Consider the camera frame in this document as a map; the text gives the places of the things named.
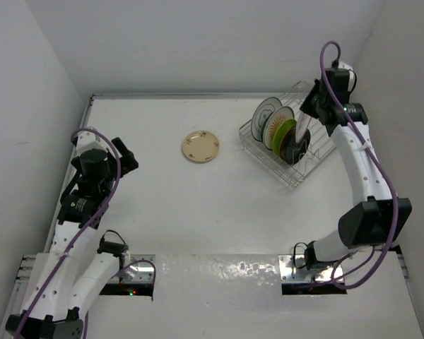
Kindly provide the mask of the white plate red characters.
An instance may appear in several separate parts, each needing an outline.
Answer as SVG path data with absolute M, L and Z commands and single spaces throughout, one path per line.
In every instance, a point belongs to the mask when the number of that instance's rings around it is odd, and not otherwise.
M 295 128 L 295 141 L 297 143 L 299 143 L 302 140 L 303 136 L 305 135 L 308 129 L 308 126 L 310 125 L 311 119 L 312 118 L 310 115 L 305 114 L 302 111 L 299 111 L 297 124 Z

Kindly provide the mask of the dark brown patterned plate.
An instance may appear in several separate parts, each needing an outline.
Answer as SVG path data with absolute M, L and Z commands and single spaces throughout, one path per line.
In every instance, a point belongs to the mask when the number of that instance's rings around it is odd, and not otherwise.
M 284 136 L 280 145 L 279 157 L 288 165 L 298 163 L 306 154 L 311 140 L 310 130 L 307 129 L 303 137 L 298 142 L 295 137 L 295 129 L 291 129 Z

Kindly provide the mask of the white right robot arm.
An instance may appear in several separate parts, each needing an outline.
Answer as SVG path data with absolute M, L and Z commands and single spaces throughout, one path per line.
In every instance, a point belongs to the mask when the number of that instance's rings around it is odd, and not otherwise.
M 336 230 L 307 245 L 308 270 L 330 266 L 369 246 L 389 246 L 412 212 L 408 198 L 393 199 L 387 180 L 375 165 L 365 110 L 349 101 L 351 73 L 327 68 L 300 108 L 326 128 L 341 155 L 353 193 L 353 207 L 340 217 Z

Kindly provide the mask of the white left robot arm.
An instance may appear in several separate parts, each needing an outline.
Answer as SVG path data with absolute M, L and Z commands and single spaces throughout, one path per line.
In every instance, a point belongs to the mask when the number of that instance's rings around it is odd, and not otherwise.
M 61 194 L 49 251 L 36 257 L 28 299 L 6 321 L 13 338 L 85 337 L 91 304 L 123 268 L 127 245 L 104 243 L 85 273 L 77 275 L 120 179 L 139 164 L 120 138 L 109 140 L 93 128 L 74 131 L 71 142 L 76 172 Z

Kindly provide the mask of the small beige patterned plate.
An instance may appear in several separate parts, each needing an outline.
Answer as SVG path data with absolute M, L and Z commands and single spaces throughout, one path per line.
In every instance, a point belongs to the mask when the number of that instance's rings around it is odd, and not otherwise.
M 220 141 L 210 131 L 194 131 L 188 134 L 181 144 L 183 155 L 191 162 L 205 163 L 218 155 Z

